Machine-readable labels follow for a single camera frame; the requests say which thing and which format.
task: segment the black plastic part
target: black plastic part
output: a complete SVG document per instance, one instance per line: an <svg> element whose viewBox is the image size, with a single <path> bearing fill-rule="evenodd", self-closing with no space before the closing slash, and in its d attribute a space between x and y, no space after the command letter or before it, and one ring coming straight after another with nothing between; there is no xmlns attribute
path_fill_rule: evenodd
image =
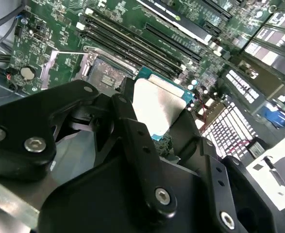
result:
<svg viewBox="0 0 285 233"><path fill-rule="evenodd" d="M169 129L174 154L181 161L187 161L193 155L197 148L197 139L201 136L194 121L192 114L184 109Z"/></svg>
<svg viewBox="0 0 285 233"><path fill-rule="evenodd" d="M92 92L84 90L85 86ZM58 116L90 104L97 95L98 91L89 83L74 81L0 106L0 128L6 132L0 141L0 175L21 180L43 178L56 154L51 127L62 125ZM45 150L27 151L24 142L31 137L43 138Z"/></svg>
<svg viewBox="0 0 285 233"><path fill-rule="evenodd" d="M226 156L226 166L239 221L248 232L285 233L285 216L254 180L245 166Z"/></svg>
<svg viewBox="0 0 285 233"><path fill-rule="evenodd" d="M266 150L271 149L271 146L267 144L264 140L259 137L255 137L247 146L246 146L250 155L256 159Z"/></svg>
<svg viewBox="0 0 285 233"><path fill-rule="evenodd" d="M226 10L222 9L212 0L201 0L204 3L204 6L215 13L218 17L222 18L223 20L231 19L232 15L228 13Z"/></svg>
<svg viewBox="0 0 285 233"><path fill-rule="evenodd" d="M173 140L175 155L180 157L178 164L197 172L206 186L213 223L222 232L242 232L237 224L226 168L218 161L212 142L201 137L192 114L183 110L169 133ZM236 223L233 230L224 225L220 218L221 212L226 212L232 217Z"/></svg>
<svg viewBox="0 0 285 233"><path fill-rule="evenodd" d="M164 176L178 199L165 224L152 224L125 156L57 188L40 210L39 233L202 233L219 232L211 223L201 179L166 162Z"/></svg>
<svg viewBox="0 0 285 233"><path fill-rule="evenodd" d="M21 37L22 35L22 27L20 27L19 25L16 26L16 29L15 29L15 32L14 32L14 35L17 36L17 37Z"/></svg>
<svg viewBox="0 0 285 233"><path fill-rule="evenodd" d="M209 208L212 220L223 232L229 229L221 220L220 213L228 213L235 224L230 232L242 232L237 225L237 216L231 193L230 183L225 166L218 161L215 147L206 138L200 138L199 148L193 151L188 160L180 160L178 164L197 172L207 187Z"/></svg>

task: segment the black mounting arm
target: black mounting arm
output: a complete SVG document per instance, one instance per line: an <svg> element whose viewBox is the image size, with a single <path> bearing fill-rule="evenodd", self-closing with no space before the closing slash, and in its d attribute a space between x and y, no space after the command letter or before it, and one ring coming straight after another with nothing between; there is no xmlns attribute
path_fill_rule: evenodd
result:
<svg viewBox="0 0 285 233"><path fill-rule="evenodd" d="M95 132L96 167L48 197L39 232L285 233L282 214L242 164L232 166L235 158L227 156L226 166L218 160L188 111L170 128L181 166L161 161L137 121L133 87L124 79L121 94L110 98L74 81L0 107L0 176L6 178L41 179L56 143L80 130ZM256 206L239 200L238 185ZM245 209L251 211L240 217Z"/></svg>

